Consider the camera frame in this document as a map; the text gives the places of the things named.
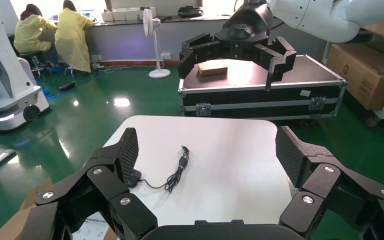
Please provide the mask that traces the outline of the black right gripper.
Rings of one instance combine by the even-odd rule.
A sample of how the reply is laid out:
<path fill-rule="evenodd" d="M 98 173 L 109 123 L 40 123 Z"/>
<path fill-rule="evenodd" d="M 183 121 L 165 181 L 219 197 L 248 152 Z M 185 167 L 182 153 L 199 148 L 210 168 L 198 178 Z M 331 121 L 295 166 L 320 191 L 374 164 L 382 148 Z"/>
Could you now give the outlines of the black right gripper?
<path fill-rule="evenodd" d="M 267 71 L 265 91 L 291 71 L 296 50 L 284 37 L 268 43 L 274 16 L 267 3 L 243 4 L 223 24 L 220 32 L 209 32 L 184 41 L 179 53 L 178 76 L 185 79 L 195 64 L 219 58 L 252 61 Z"/>

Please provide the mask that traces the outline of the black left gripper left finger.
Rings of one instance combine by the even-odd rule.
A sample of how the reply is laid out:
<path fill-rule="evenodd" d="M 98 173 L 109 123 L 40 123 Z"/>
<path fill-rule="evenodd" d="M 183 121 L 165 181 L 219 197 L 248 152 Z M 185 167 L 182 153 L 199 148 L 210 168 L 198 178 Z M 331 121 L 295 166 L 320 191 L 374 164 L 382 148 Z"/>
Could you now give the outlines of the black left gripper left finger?
<path fill-rule="evenodd" d="M 38 194 L 20 239 L 70 240 L 95 213 L 121 240 L 140 240 L 156 229 L 157 217 L 127 185 L 138 153 L 132 127 L 117 143 L 96 149 L 79 171 Z"/>

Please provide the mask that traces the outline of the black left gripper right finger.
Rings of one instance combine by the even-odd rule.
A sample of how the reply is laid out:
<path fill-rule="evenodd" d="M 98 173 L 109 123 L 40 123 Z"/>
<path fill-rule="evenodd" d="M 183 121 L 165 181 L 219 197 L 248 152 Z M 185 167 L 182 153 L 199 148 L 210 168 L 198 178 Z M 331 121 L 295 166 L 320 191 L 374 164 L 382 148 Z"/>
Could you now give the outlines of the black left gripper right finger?
<path fill-rule="evenodd" d="M 332 211 L 362 240 L 384 240 L 384 184 L 345 167 L 325 147 L 301 141 L 287 126 L 277 129 L 275 152 L 298 190 L 280 225 L 309 240 Z"/>

